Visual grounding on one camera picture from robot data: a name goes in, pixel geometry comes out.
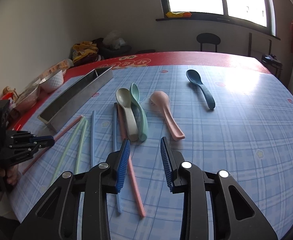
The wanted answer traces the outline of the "left hand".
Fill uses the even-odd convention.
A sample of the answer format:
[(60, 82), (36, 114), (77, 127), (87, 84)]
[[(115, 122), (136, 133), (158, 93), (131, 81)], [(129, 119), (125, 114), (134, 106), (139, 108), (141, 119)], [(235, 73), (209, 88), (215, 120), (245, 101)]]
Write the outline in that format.
[(7, 170), (0, 168), (0, 177), (6, 177), (7, 184), (15, 186), (20, 178), (19, 166), (14, 165), (8, 168)]

